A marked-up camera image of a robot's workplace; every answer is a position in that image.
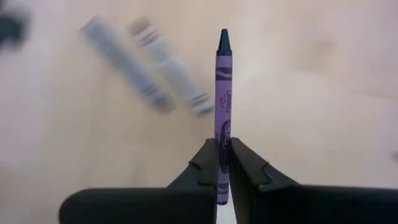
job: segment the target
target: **light wood grain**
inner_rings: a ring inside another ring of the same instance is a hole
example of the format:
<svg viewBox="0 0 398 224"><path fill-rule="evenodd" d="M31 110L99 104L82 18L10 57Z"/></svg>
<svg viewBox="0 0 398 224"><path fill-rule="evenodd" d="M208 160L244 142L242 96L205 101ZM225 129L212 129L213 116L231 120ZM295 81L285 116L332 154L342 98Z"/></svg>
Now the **light wood grain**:
<svg viewBox="0 0 398 224"><path fill-rule="evenodd" d="M31 27L23 48L0 52L1 223L56 223L62 200L87 187L166 186L213 135L213 115L194 117L159 76L178 108L150 110L79 35L93 16L151 68L126 30L147 15L210 93L227 27L234 136L301 183L398 187L394 1L8 2L16 6Z"/></svg>

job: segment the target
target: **purple crayon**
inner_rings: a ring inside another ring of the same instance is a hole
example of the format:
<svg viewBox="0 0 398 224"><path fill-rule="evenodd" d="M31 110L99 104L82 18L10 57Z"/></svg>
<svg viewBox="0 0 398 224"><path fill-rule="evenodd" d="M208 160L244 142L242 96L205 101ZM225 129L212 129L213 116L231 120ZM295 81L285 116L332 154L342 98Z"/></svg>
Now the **purple crayon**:
<svg viewBox="0 0 398 224"><path fill-rule="evenodd" d="M216 57L215 138L220 146L217 204L226 205L229 193L229 168L226 153L231 144L232 50L228 31L221 31Z"/></svg>

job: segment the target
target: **gray crayon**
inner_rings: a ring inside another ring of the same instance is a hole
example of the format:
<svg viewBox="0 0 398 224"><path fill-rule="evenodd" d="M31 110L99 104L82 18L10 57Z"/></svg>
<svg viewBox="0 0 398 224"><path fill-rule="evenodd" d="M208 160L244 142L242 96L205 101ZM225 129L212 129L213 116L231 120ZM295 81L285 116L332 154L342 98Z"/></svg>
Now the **gray crayon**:
<svg viewBox="0 0 398 224"><path fill-rule="evenodd" d="M157 64L158 68L178 92L189 101L195 114L202 115L213 111L214 104L198 85L189 79L187 69L179 62L168 48L167 42L145 17L131 26L131 34L140 46Z"/></svg>
<svg viewBox="0 0 398 224"><path fill-rule="evenodd" d="M172 109L172 103L161 91L146 71L118 45L116 35L98 18L94 18L82 29L85 37L98 49L116 68L122 71L139 93L143 94L151 104L163 112Z"/></svg>

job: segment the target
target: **crayon tip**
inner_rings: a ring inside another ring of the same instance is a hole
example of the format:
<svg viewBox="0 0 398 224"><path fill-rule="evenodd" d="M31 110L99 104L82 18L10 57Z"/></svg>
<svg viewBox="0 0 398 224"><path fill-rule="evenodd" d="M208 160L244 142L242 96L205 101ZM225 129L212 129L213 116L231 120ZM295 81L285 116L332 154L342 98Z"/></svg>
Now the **crayon tip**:
<svg viewBox="0 0 398 224"><path fill-rule="evenodd" d="M217 56L232 56L231 46L229 44L228 30L221 31L220 42L218 44Z"/></svg>

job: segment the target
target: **white crayon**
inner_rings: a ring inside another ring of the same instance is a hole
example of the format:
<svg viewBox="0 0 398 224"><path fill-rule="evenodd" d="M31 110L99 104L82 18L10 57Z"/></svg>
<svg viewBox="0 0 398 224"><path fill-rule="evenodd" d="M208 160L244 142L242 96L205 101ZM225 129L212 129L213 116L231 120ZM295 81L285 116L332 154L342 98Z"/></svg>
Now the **white crayon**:
<svg viewBox="0 0 398 224"><path fill-rule="evenodd" d="M189 101L194 113L205 114L213 110L213 102L209 100L208 94L189 79L187 69L173 56L165 39L146 18L133 23L131 34L157 64L166 79Z"/></svg>

